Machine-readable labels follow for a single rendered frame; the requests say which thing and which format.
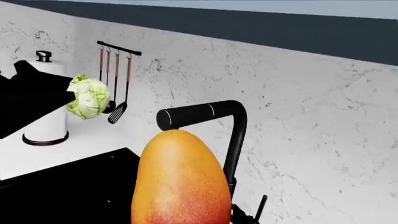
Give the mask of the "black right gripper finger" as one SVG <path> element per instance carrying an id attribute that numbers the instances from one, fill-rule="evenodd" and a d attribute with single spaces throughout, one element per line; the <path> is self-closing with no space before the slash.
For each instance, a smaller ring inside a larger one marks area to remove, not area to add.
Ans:
<path id="1" fill-rule="evenodd" d="M 46 109 L 46 114 L 50 114 L 75 100 L 75 94 L 72 91 L 67 91 L 69 84 L 72 81 L 71 77 L 50 73 L 47 73 L 46 75 L 50 80 L 50 102 L 48 103 L 49 105 Z"/>

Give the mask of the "green brussel sprout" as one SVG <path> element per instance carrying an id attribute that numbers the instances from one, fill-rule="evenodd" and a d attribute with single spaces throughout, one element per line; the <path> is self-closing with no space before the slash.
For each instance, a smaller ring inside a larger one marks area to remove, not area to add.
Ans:
<path id="1" fill-rule="evenodd" d="M 75 100 L 67 104 L 67 110 L 81 119 L 97 117 L 109 102 L 108 87 L 95 78 L 87 78 L 83 73 L 74 76 L 67 91 L 75 95 Z"/>

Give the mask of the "orange yellow mango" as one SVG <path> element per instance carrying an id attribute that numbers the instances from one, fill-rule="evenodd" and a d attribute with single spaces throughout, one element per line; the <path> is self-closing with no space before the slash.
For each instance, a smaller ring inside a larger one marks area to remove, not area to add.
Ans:
<path id="1" fill-rule="evenodd" d="M 231 196 L 214 154 L 195 135 L 168 130 L 144 148 L 131 224 L 229 224 Z"/>

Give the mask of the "white paper towel roll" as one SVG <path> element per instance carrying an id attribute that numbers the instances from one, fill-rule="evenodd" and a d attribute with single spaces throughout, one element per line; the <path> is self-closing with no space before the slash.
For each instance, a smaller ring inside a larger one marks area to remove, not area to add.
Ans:
<path id="1" fill-rule="evenodd" d="M 50 63 L 29 61 L 40 72 L 66 76 L 66 66 L 61 61 L 52 60 Z M 24 129 L 24 136 L 29 141 L 49 142 L 63 139 L 67 134 L 67 108 L 61 108 L 45 115 Z"/>

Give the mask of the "black sink basin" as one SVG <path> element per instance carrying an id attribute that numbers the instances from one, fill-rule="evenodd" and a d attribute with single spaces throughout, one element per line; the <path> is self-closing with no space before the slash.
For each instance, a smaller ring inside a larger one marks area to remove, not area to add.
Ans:
<path id="1" fill-rule="evenodd" d="M 0 224 L 131 224 L 138 163 L 122 148 L 0 180 Z"/>

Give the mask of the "black kitchen faucet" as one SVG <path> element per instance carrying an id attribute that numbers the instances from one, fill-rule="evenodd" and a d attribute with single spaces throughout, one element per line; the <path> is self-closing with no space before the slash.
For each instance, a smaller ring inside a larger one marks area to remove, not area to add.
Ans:
<path id="1" fill-rule="evenodd" d="M 181 106 L 178 108 L 167 108 L 157 112 L 156 121 L 158 127 L 166 131 L 227 116 L 233 117 L 233 130 L 223 171 L 226 176 L 229 192 L 233 195 L 237 183 L 234 175 L 247 128 L 247 113 L 245 107 L 240 102 L 225 100 Z"/>

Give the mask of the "black utensil wall rail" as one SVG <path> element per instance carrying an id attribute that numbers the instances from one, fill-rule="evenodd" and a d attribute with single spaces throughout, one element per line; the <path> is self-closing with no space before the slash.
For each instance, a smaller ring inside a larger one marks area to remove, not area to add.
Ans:
<path id="1" fill-rule="evenodd" d="M 126 49 L 126 48 L 115 46 L 115 45 L 112 45 L 112 44 L 107 44 L 106 42 L 103 42 L 103 41 L 100 41 L 100 40 L 97 40 L 96 43 L 100 44 L 102 46 L 106 46 L 106 47 L 115 49 L 115 50 L 119 50 L 119 51 L 122 51 L 122 52 L 127 52 L 129 54 L 133 54 L 133 55 L 137 55 L 137 56 L 141 56 L 142 55 L 142 52 L 137 52 L 137 51 L 134 51 L 134 50 L 129 50 L 129 49 Z"/>

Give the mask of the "dark wall cabinet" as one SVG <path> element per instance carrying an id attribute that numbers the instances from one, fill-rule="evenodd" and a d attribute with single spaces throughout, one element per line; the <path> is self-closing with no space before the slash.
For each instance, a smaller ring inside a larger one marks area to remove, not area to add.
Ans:
<path id="1" fill-rule="evenodd" d="M 398 20 L 47 0 L 0 0 L 66 14 L 398 67 Z"/>

